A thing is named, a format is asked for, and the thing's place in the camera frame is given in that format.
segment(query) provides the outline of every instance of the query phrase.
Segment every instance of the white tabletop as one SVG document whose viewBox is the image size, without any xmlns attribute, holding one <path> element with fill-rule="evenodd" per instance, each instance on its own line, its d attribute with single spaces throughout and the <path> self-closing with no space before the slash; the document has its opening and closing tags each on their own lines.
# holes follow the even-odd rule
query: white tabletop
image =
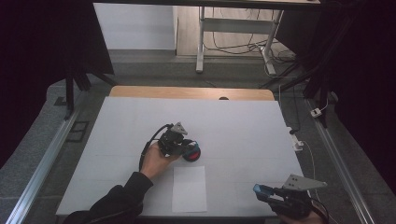
<svg viewBox="0 0 396 224">
<path fill-rule="evenodd" d="M 124 185 L 151 136 L 179 121 L 185 138 L 199 143 L 201 158 L 175 161 L 154 179 L 141 216 L 273 216 L 253 186 L 281 187 L 290 174 L 303 175 L 275 101 L 107 97 L 57 215 L 89 210 L 113 186 Z M 172 212 L 173 167 L 183 166 L 205 167 L 206 212 Z"/>
</svg>

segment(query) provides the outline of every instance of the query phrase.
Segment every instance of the white wall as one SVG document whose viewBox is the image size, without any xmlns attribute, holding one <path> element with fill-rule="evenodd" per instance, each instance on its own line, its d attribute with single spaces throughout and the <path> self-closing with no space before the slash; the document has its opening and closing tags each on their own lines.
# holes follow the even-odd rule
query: white wall
<svg viewBox="0 0 396 224">
<path fill-rule="evenodd" d="M 94 4 L 108 49 L 176 49 L 177 8 Z"/>
</svg>

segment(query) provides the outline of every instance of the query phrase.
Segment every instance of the white paper sheet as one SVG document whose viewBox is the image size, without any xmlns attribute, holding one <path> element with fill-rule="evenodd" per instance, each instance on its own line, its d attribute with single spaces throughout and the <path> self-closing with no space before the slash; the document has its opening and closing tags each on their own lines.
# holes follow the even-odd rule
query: white paper sheet
<svg viewBox="0 0 396 224">
<path fill-rule="evenodd" d="M 172 212 L 206 212 L 205 167 L 175 167 Z"/>
</svg>

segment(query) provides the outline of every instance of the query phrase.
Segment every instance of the human hand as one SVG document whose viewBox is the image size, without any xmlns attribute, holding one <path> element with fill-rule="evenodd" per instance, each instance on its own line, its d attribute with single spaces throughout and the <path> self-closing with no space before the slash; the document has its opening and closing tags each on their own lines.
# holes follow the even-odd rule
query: human hand
<svg viewBox="0 0 396 224">
<path fill-rule="evenodd" d="M 158 143 L 154 143 L 149 146 L 146 152 L 145 159 L 143 160 L 142 169 L 140 173 L 145 175 L 148 179 L 152 179 L 154 176 L 162 173 L 166 167 L 172 162 L 179 158 L 178 155 L 172 155 L 165 157 L 161 151 Z"/>
<path fill-rule="evenodd" d="M 295 220 L 280 214 L 277 214 L 277 216 L 280 220 L 288 224 L 324 224 L 323 219 L 313 211 L 311 211 L 308 217 L 299 220 Z"/>
</svg>

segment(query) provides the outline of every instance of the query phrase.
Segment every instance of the black sleeve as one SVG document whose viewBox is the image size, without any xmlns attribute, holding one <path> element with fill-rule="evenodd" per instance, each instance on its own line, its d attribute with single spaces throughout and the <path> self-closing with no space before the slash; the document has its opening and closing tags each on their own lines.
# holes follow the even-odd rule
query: black sleeve
<svg viewBox="0 0 396 224">
<path fill-rule="evenodd" d="M 143 198 L 152 185 L 145 175 L 134 172 L 124 187 L 115 186 L 90 211 L 72 213 L 64 223 L 132 223 L 142 213 Z"/>
</svg>

